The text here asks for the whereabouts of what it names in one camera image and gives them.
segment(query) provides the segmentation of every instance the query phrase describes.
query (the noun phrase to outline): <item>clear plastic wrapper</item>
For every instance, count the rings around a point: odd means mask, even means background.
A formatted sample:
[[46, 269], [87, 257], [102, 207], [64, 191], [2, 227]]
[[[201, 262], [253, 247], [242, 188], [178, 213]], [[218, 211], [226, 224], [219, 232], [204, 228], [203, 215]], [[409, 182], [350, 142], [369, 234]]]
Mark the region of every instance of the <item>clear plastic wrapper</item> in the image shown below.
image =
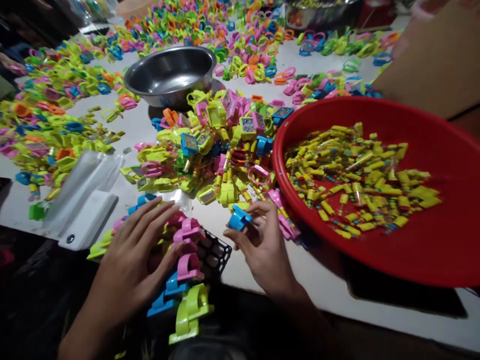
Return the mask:
[[161, 196], [163, 201], [175, 201], [175, 205], [180, 206], [182, 211], [187, 217], [192, 217], [192, 200], [190, 195], [180, 189], [172, 190], [169, 192], [158, 192], [157, 196]]
[[123, 155], [85, 150], [52, 202], [41, 228], [50, 236], [62, 236], [94, 190], [112, 189], [124, 162]]

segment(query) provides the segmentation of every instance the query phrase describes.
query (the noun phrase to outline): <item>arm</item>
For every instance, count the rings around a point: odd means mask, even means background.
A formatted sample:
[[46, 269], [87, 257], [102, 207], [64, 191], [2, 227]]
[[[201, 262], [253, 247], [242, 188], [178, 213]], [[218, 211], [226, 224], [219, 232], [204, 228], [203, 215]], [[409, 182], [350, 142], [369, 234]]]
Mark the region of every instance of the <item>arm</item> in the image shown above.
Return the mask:
[[149, 274], [146, 264], [167, 220], [178, 206], [159, 196], [135, 211], [117, 230], [82, 308], [59, 348], [60, 360], [97, 359], [115, 330], [156, 294], [181, 253], [183, 243], [165, 254]]
[[277, 207], [256, 201], [247, 212], [253, 215], [253, 227], [243, 232], [227, 229], [223, 234], [243, 252], [255, 281], [297, 326], [317, 355], [315, 358], [350, 359], [334, 330], [295, 279], [280, 231]]

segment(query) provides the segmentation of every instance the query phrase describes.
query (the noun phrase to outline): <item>metal bowl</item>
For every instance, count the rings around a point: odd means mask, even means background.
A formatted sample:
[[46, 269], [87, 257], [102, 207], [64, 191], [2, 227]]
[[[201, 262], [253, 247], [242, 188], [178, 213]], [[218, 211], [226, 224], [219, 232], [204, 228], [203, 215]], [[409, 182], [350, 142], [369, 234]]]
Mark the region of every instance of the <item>metal bowl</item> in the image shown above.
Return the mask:
[[303, 32], [305, 30], [324, 31], [353, 27], [362, 11], [363, 1], [318, 0], [316, 5], [301, 6], [301, 2], [286, 1], [286, 26]]
[[184, 110], [189, 93], [210, 90], [216, 65], [215, 54], [205, 47], [172, 47], [134, 63], [123, 82], [150, 106]]

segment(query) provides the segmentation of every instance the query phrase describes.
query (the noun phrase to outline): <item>white table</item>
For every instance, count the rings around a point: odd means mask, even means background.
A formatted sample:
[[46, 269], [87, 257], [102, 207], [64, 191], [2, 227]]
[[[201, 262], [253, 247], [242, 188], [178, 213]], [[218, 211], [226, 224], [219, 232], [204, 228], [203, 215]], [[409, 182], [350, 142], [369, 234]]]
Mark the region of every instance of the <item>white table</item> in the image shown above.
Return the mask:
[[[279, 48], [277, 56], [277, 67], [279, 71], [288, 66], [295, 65], [297, 73], [313, 74], [315, 72], [326, 72], [333, 69], [342, 69], [345, 56], [321, 56], [315, 53], [309, 57], [299, 56], [299, 47], [294, 41], [285, 43]], [[108, 64], [106, 59], [97, 63], [103, 65], [111, 72], [121, 71], [137, 60], [136, 53], [129, 53], [124, 60]], [[376, 76], [378, 68], [372, 65], [372, 58], [362, 60], [359, 74], [366, 80], [371, 81]], [[291, 98], [283, 95], [284, 86], [273, 84], [248, 85], [245, 79], [240, 78], [223, 82], [227, 88], [240, 89], [250, 97], [253, 94], [262, 95], [266, 101], [273, 99], [284, 99], [287, 106], [291, 106]], [[115, 93], [99, 95], [83, 99], [78, 102], [69, 114], [74, 116], [84, 115], [88, 108], [100, 105], [103, 109], [113, 107]], [[154, 142], [156, 131], [152, 127], [148, 116], [148, 105], [141, 101], [135, 109], [126, 111], [124, 118], [117, 118], [106, 125], [111, 131], [126, 131], [126, 135], [116, 143], [114, 147], [118, 153], [123, 149], [131, 147], [140, 142]], [[125, 166], [137, 164], [136, 151], [126, 155]], [[0, 176], [14, 178], [18, 169], [6, 157], [0, 157]], [[42, 188], [42, 196], [48, 192], [48, 188]], [[127, 214], [128, 208], [136, 205], [140, 195], [135, 186], [128, 183], [122, 175], [115, 182], [112, 192], [119, 196], [119, 202], [107, 221], [104, 230], [111, 229], [118, 218]], [[29, 190], [27, 186], [13, 182], [8, 194], [4, 198], [0, 209], [0, 225], [22, 230], [29, 233], [41, 235], [39, 230], [41, 223], [28, 220], [29, 206], [27, 201]], [[207, 230], [232, 245], [232, 242], [223, 237], [222, 233], [230, 218], [230, 213], [219, 203], [214, 202], [208, 207], [201, 205], [196, 199], [192, 200], [192, 216], [197, 218]], [[348, 291], [347, 283], [341, 276], [339, 253], [330, 246], [320, 248], [317, 257], [318, 261], [301, 246], [288, 241], [286, 244], [290, 262], [298, 281], [305, 287], [315, 305], [325, 311], [337, 314], [346, 318], [362, 321], [365, 323], [381, 326], [399, 332], [415, 335], [418, 337], [432, 339], [441, 343], [456, 346], [471, 351], [480, 352], [480, 299], [465, 289], [457, 289], [457, 293], [465, 307], [468, 318], [454, 319], [446, 316], [422, 313], [415, 310], [365, 301], [353, 298]], [[262, 293], [250, 273], [244, 256], [239, 251], [234, 251], [222, 274], [222, 281], [230, 286]]]

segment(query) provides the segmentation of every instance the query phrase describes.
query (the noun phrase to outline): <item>red plastic bowl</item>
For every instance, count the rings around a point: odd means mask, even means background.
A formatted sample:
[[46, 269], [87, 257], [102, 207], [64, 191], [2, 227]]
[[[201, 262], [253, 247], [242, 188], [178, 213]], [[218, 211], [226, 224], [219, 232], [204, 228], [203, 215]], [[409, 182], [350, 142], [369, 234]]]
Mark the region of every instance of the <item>red plastic bowl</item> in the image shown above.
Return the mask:
[[[384, 144], [408, 143], [399, 170], [428, 171], [425, 186], [440, 191], [443, 204], [415, 212], [390, 235], [380, 229], [347, 240], [299, 198], [287, 176], [286, 149], [314, 131], [363, 122], [363, 136]], [[366, 97], [324, 99], [295, 111], [273, 143], [273, 167], [281, 191], [298, 219], [342, 252], [389, 275], [442, 287], [480, 285], [480, 144], [436, 117], [393, 101]], [[331, 182], [321, 182], [327, 189]], [[331, 205], [338, 204], [333, 198]]]

